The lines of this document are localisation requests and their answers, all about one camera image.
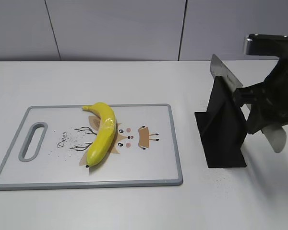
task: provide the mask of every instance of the white cutting board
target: white cutting board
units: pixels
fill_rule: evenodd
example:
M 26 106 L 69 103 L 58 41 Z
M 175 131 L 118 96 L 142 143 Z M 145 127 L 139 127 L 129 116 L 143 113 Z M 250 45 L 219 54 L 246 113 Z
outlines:
M 98 132 L 98 118 L 93 113 L 83 111 L 80 105 L 28 108 L 1 164 L 0 190 L 181 184 L 170 106 L 111 107 L 117 118 L 119 138 L 111 153 L 90 169 L 81 160 L 86 152 L 84 147 L 94 141 L 93 133 Z M 37 122 L 48 126 L 44 139 L 37 156 L 23 162 L 19 154 L 30 128 Z

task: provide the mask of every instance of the black stand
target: black stand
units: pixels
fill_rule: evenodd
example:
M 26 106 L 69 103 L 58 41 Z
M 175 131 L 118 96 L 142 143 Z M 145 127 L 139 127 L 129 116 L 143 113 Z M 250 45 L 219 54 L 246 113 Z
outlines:
M 206 112 L 195 112 L 209 168 L 246 167 L 241 145 L 247 134 L 245 117 L 232 93 L 216 77 Z

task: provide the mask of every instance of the yellow banana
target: yellow banana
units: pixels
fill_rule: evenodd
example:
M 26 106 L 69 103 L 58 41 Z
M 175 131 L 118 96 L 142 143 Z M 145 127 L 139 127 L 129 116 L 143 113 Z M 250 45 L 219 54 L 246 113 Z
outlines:
M 100 163 L 108 152 L 116 134 L 116 118 L 110 106 L 102 102 L 85 105 L 82 109 L 93 112 L 100 118 L 97 137 L 87 151 L 86 167 L 88 168 Z

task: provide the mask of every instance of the white table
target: white table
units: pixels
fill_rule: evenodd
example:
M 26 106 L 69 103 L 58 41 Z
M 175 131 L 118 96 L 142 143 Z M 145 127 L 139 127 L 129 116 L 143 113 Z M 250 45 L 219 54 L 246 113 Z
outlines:
M 228 61 L 247 86 L 276 61 Z M 288 230 L 288 142 L 275 154 L 248 135 L 240 169 L 208 169 L 194 111 L 204 111 L 213 79 L 198 62 L 0 62 L 0 163 L 31 105 L 168 103 L 181 186 L 0 191 L 0 229 Z

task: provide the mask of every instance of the white wall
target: white wall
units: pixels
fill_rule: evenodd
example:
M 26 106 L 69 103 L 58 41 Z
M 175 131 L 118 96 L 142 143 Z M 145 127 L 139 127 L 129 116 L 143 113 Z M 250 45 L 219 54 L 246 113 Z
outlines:
M 185 0 L 49 0 L 62 60 L 177 60 Z
M 242 51 L 255 33 L 288 35 L 288 0 L 188 0 L 180 60 L 259 59 Z
M 0 0 L 0 60 L 59 60 L 43 0 Z

